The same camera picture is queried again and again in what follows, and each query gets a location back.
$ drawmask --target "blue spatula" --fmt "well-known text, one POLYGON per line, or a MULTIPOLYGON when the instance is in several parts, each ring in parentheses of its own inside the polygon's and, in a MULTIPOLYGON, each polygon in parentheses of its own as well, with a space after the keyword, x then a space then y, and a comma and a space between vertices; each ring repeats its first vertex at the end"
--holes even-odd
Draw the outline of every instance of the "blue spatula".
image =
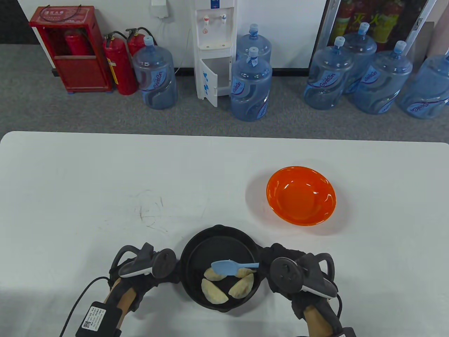
POLYGON ((218 275, 235 276, 240 268, 259 268, 258 263, 237 263, 232 260, 215 261, 212 270, 218 275))

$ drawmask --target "red cabinet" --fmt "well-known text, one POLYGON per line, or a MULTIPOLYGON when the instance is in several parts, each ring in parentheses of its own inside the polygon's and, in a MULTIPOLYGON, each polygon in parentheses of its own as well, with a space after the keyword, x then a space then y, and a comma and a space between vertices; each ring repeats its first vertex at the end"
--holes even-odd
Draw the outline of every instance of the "red cabinet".
POLYGON ((68 92, 112 91, 93 6, 38 7, 30 26, 37 28, 68 92))

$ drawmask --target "bottle cap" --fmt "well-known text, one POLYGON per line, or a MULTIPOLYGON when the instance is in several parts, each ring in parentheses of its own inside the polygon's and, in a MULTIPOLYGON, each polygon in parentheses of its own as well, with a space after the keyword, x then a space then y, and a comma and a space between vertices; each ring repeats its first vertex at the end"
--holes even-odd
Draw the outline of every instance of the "bottle cap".
POLYGON ((370 24, 368 22, 362 22, 359 27, 359 35, 365 35, 370 28, 370 24))
POLYGON ((337 36, 337 37, 335 38, 334 46, 336 46, 336 47, 343 47, 345 41, 346 41, 346 40, 345 40, 344 37, 342 37, 342 36, 337 36))
POLYGON ((259 32, 259 25, 257 23, 252 23, 250 25, 250 35, 257 36, 258 32, 259 32))
POLYGON ((406 46, 407 42, 399 40, 396 42, 396 45, 394 46, 394 52, 400 54, 404 51, 406 46))
POLYGON ((250 47, 248 49, 248 56, 251 58, 256 58, 259 55, 259 48, 257 47, 250 47))
POLYGON ((152 36, 145 36, 144 38, 143 38, 143 43, 146 45, 146 46, 153 46, 154 45, 154 40, 153 40, 153 37, 152 36))

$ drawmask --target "red fire extinguisher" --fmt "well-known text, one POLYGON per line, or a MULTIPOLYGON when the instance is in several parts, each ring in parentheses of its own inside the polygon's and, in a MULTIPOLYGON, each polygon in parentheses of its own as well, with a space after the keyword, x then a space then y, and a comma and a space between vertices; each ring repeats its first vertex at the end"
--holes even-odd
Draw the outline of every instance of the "red fire extinguisher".
POLYGON ((153 38, 154 45, 156 45, 156 46, 158 45, 156 43, 156 40, 154 39, 154 36, 145 27, 128 28, 128 29, 126 29, 126 31, 129 32, 127 43, 128 43, 129 53, 131 54, 131 56, 134 56, 135 53, 137 53, 139 50, 141 50, 143 47, 145 47, 145 43, 143 42, 143 38, 145 37, 145 35, 139 33, 139 30, 141 30, 141 29, 145 30, 148 33, 148 35, 150 35, 153 38))
POLYGON ((137 91, 136 75, 129 61, 125 42, 122 39, 116 39, 114 34, 119 34, 126 39, 126 36, 119 31, 113 31, 105 35, 103 49, 117 90, 122 95, 131 95, 137 91))
POLYGON ((66 31, 64 39, 66 40, 72 55, 93 55, 92 47, 90 46, 86 35, 79 29, 70 29, 66 31))

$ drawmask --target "blue water bottle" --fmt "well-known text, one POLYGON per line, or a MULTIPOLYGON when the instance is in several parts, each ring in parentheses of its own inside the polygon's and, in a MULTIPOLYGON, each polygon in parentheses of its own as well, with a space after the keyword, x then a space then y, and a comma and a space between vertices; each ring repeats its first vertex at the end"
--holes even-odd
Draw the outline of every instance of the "blue water bottle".
POLYGON ((231 111, 246 122, 262 118, 268 109, 273 70, 258 55, 257 47, 250 47, 248 58, 232 65, 231 111))
POLYGON ((350 70, 352 56, 345 51, 344 37, 337 36, 333 47, 318 50, 310 66, 304 100, 312 108, 328 110, 339 101, 350 70))
POLYGON ((351 53, 354 59, 354 66, 349 73, 343 94, 351 94, 356 91, 362 76, 366 73, 376 53, 376 42, 366 34, 369 28, 369 23, 362 22, 358 33, 346 34, 344 36, 346 41, 343 48, 351 53))
POLYGON ((405 113, 427 120, 439 116, 449 102, 449 53, 423 63, 416 77, 405 84, 396 103, 405 113))
POLYGON ((363 75, 354 104, 363 112, 380 115, 388 111, 412 72, 412 63, 402 55, 404 41, 397 41, 393 51, 375 54, 363 75))
POLYGON ((271 58, 271 42, 266 37, 259 35, 259 26, 255 23, 250 25, 250 33, 240 37, 237 40, 237 57, 236 61, 248 57, 250 47, 259 49, 259 60, 263 58, 270 63, 271 58))
POLYGON ((145 36, 144 43, 132 58, 143 101, 152 109, 170 108, 178 100, 172 53, 155 46, 152 36, 145 36))

